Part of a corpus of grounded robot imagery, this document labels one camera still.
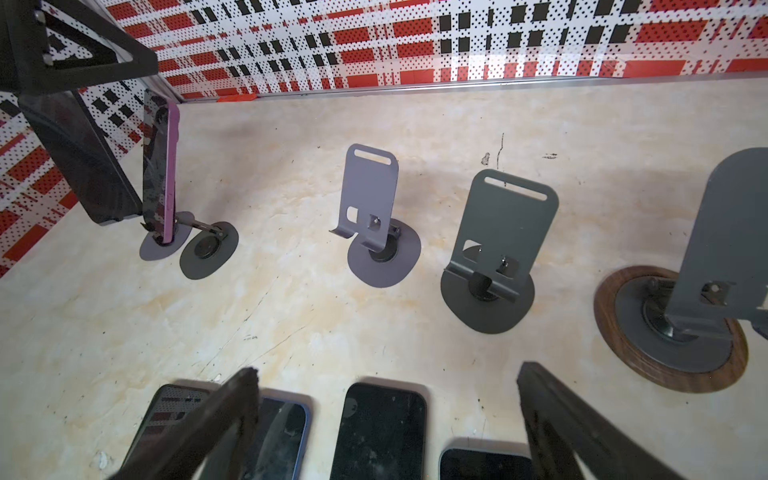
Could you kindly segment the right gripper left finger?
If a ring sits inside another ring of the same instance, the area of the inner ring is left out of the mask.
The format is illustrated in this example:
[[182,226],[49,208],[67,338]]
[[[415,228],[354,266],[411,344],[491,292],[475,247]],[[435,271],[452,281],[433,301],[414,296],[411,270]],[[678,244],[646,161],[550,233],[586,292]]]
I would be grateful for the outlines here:
[[236,427],[236,442],[224,477],[238,479],[259,421],[259,374],[239,370],[149,449],[118,470],[114,479],[190,479],[220,440]]

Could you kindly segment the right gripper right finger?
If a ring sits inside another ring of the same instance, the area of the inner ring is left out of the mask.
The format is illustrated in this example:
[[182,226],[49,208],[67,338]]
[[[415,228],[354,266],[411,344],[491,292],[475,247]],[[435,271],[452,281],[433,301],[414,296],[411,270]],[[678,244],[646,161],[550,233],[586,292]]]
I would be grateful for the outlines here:
[[520,406],[536,479],[679,479],[537,362],[522,364]]

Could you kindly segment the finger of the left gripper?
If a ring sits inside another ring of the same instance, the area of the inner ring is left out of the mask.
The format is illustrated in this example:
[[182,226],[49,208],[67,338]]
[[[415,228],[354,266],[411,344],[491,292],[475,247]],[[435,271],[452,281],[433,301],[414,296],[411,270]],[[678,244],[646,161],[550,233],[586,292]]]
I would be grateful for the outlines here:
[[47,95],[149,77],[154,51],[81,1],[1,3],[1,90]]

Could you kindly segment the black phone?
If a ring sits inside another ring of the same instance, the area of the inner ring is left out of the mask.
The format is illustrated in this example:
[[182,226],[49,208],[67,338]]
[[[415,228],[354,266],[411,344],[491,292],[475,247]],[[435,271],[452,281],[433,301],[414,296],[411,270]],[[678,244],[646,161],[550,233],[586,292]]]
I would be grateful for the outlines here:
[[180,112],[166,96],[146,89],[143,100],[142,217],[159,245],[173,241]]
[[18,106],[94,223],[142,213],[142,201],[78,92],[21,94]]
[[242,479],[296,479],[306,451],[313,401],[270,390],[260,401],[259,421],[245,451]]
[[521,455],[462,448],[446,449],[440,480],[533,480],[532,461]]
[[345,395],[332,479],[421,479],[427,402],[414,390],[357,382]]

